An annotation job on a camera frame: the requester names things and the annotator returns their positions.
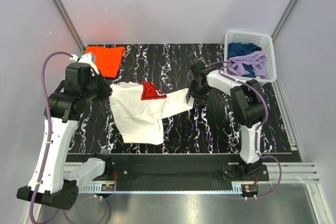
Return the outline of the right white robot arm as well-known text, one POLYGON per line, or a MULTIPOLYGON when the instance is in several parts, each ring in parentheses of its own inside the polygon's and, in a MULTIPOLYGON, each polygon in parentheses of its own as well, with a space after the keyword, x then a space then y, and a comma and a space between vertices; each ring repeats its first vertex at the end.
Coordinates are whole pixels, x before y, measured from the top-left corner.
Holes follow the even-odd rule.
POLYGON ((243 81, 224 74, 224 68, 197 62, 191 66, 193 80, 186 95, 187 102, 205 106, 211 89, 230 96, 234 119, 241 129, 239 163, 222 168, 224 178, 255 180, 262 167, 260 133, 268 119, 268 109, 257 80, 243 81))

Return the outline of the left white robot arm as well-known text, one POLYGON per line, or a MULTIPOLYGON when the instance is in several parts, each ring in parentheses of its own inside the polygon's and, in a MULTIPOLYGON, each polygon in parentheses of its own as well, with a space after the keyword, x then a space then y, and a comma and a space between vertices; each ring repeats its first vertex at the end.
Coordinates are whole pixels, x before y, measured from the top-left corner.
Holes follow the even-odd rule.
POLYGON ((113 175, 112 159, 104 154, 92 154, 80 167, 64 174, 68 147, 81 114, 90 102, 106 99, 111 91, 94 64, 71 63, 66 67, 65 79, 48 97, 35 172, 28 185, 18 189, 18 199, 69 210, 87 183, 113 175))

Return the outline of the white t shirt red print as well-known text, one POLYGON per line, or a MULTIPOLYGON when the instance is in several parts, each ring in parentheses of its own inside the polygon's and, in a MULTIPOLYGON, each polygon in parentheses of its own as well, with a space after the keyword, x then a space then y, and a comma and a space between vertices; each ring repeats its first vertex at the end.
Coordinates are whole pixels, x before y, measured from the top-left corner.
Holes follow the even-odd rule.
POLYGON ((127 144, 162 144, 162 120, 194 106, 186 104, 188 88, 166 94, 152 82, 119 82, 110 87, 114 122, 127 144))

